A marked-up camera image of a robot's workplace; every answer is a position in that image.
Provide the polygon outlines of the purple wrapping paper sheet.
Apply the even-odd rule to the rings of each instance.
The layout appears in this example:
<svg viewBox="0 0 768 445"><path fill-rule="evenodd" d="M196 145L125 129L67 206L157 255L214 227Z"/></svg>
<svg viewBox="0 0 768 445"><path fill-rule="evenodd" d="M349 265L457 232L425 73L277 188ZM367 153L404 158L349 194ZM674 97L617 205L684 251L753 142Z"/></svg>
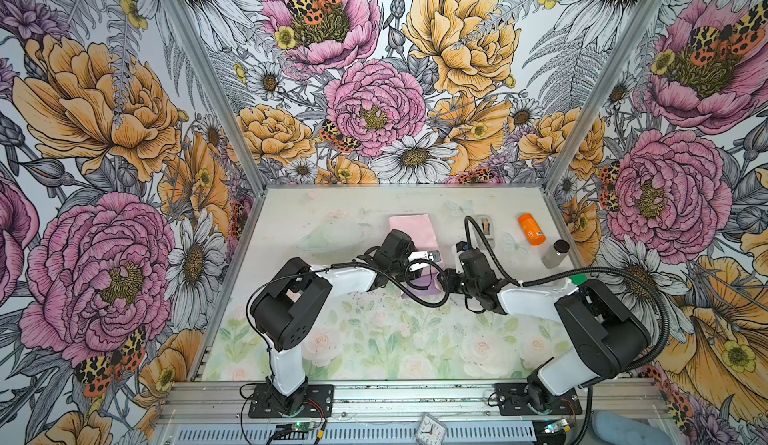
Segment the purple wrapping paper sheet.
<svg viewBox="0 0 768 445"><path fill-rule="evenodd" d="M391 230L400 230L412 239L417 255L444 266L437 236L428 214L394 215L388 218ZM414 293L420 297L431 297L442 292L437 280L437 270L428 264L419 264L417 278L411 282L416 286Z"/></svg>

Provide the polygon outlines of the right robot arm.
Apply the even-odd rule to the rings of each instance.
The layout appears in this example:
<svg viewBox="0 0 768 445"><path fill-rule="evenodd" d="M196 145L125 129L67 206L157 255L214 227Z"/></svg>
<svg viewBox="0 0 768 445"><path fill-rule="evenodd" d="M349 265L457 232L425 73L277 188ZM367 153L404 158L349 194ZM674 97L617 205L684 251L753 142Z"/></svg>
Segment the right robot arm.
<svg viewBox="0 0 768 445"><path fill-rule="evenodd" d="M528 315L564 328L569 348L535 368L519 393L534 413L553 411L578 386L616 377L651 345L647 328L597 279L520 287L498 280L494 272L448 276L449 292L477 300L485 311Z"/></svg>

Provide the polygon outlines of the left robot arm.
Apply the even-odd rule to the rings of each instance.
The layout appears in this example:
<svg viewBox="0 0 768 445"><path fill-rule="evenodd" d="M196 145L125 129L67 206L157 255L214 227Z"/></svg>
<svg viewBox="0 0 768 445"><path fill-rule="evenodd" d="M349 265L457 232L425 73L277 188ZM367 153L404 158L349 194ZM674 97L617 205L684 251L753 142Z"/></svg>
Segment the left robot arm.
<svg viewBox="0 0 768 445"><path fill-rule="evenodd" d="M331 300L370 292L392 283L402 285L408 271L384 271L364 261L310 265L290 259L248 301L250 326L267 344L269 374L262 403L284 416L298 413L308 398L309 380L301 347Z"/></svg>

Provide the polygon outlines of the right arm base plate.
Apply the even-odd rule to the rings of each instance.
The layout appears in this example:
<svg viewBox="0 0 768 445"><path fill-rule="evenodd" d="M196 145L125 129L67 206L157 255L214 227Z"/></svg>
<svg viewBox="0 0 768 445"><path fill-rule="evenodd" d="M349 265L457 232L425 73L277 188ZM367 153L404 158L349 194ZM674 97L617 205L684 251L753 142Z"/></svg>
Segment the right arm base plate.
<svg viewBox="0 0 768 445"><path fill-rule="evenodd" d="M502 416L580 415L583 411L574 389L555 396L531 383L500 382L489 400L495 399Z"/></svg>

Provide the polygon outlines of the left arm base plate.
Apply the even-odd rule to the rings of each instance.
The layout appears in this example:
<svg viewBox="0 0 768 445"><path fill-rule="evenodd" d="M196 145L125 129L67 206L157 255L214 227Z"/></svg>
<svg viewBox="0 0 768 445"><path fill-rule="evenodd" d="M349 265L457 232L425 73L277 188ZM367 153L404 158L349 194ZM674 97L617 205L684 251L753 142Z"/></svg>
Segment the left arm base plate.
<svg viewBox="0 0 768 445"><path fill-rule="evenodd" d="M272 418L329 418L332 414L335 387L307 383L300 385L291 395L284 396L268 382L257 382L248 397L248 417Z"/></svg>

